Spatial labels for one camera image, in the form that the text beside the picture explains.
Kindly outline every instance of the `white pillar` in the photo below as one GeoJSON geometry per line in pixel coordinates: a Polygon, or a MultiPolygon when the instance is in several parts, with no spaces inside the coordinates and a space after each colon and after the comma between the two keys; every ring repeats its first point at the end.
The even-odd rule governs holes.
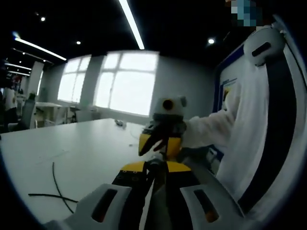
{"type": "Polygon", "coordinates": [[[41,62],[35,62],[32,71],[30,74],[30,78],[28,79],[29,85],[27,90],[27,98],[29,98],[30,93],[34,92],[37,94],[38,83],[40,79],[40,75],[42,74],[44,64],[41,62]]]}
{"type": "Polygon", "coordinates": [[[26,76],[24,76],[20,84],[20,89],[24,91],[24,95],[27,95],[28,86],[29,86],[29,79],[26,76]]]}

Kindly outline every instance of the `white chair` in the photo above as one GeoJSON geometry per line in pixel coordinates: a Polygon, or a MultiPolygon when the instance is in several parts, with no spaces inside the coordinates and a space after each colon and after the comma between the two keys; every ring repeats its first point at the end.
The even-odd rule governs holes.
{"type": "Polygon", "coordinates": [[[55,115],[55,120],[50,121],[50,120],[45,120],[45,127],[50,127],[50,126],[57,126],[57,125],[63,125],[66,123],[66,113],[67,113],[67,107],[59,107],[57,108],[57,112],[55,115]]]}

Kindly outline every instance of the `fluorescent light strip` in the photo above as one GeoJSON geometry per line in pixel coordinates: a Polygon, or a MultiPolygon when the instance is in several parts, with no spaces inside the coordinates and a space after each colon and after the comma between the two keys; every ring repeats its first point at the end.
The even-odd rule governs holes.
{"type": "Polygon", "coordinates": [[[120,5],[125,13],[125,16],[129,22],[130,28],[133,32],[134,38],[136,42],[138,43],[139,49],[144,49],[144,44],[142,42],[140,33],[138,31],[138,27],[136,26],[135,20],[133,18],[133,15],[131,13],[130,7],[127,3],[127,0],[119,0],[120,5]]]}
{"type": "Polygon", "coordinates": [[[55,57],[57,57],[57,58],[59,58],[59,59],[64,60],[64,61],[67,60],[66,58],[64,58],[64,57],[62,57],[62,56],[60,56],[60,55],[57,55],[57,54],[55,54],[55,53],[53,53],[53,52],[51,52],[51,51],[49,51],[49,50],[46,50],[46,49],[44,49],[44,48],[42,48],[42,47],[39,47],[39,46],[37,46],[37,45],[34,45],[34,44],[31,43],[31,42],[24,41],[24,40],[22,40],[22,39],[20,39],[20,38],[18,38],[18,37],[15,38],[15,41],[24,43],[24,44],[26,44],[26,45],[28,45],[28,46],[32,46],[32,47],[34,47],[34,48],[36,48],[36,49],[40,49],[40,50],[42,50],[42,51],[44,51],[44,52],[46,52],[46,53],[48,53],[48,54],[51,54],[51,55],[53,55],[53,56],[55,56],[55,57]]]}
{"type": "Polygon", "coordinates": [[[15,71],[8,71],[9,73],[17,73],[17,74],[21,74],[21,75],[25,75],[25,76],[30,76],[30,74],[26,74],[26,73],[20,73],[20,72],[15,72],[15,71]]]}
{"type": "Polygon", "coordinates": [[[24,66],[18,66],[18,65],[14,65],[14,64],[11,64],[11,63],[4,63],[6,66],[15,66],[15,67],[18,67],[18,68],[23,68],[23,69],[28,69],[28,70],[31,70],[30,68],[27,68],[27,67],[24,67],[24,66]]]}

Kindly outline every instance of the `white fabric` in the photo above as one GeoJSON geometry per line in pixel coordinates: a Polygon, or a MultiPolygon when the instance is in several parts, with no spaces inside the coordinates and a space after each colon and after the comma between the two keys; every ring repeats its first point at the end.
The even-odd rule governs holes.
{"type": "Polygon", "coordinates": [[[266,66],[245,60],[242,77],[226,97],[227,111],[187,121],[183,147],[227,146],[217,178],[235,200],[249,186],[264,148],[269,85],[266,66]]]}
{"type": "Polygon", "coordinates": [[[17,100],[14,90],[5,88],[3,92],[3,98],[5,98],[5,111],[8,111],[12,108],[17,108],[17,100]]]}

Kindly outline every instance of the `white table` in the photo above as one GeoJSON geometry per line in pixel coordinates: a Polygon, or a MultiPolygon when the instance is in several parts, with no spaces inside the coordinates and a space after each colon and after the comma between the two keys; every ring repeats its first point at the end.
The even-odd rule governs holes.
{"type": "MultiPolygon", "coordinates": [[[[38,107],[44,111],[44,116],[43,116],[44,121],[45,120],[55,121],[55,117],[58,111],[56,109],[62,107],[62,105],[51,103],[51,102],[36,102],[35,107],[38,107]]],[[[68,113],[68,108],[66,111],[66,118],[65,118],[66,121],[67,121],[67,113],[68,113]]]]}
{"type": "MultiPolygon", "coordinates": [[[[70,215],[61,199],[28,196],[58,195],[52,162],[63,196],[80,200],[99,185],[112,183],[125,164],[151,156],[138,156],[133,136],[141,130],[141,125],[132,123],[123,130],[113,119],[103,119],[2,134],[0,146],[16,191],[38,221],[46,223],[70,215]]],[[[76,204],[68,204],[75,210],[76,204]]]]}
{"type": "Polygon", "coordinates": [[[62,105],[51,103],[51,102],[36,102],[36,107],[62,107],[62,105]]]}

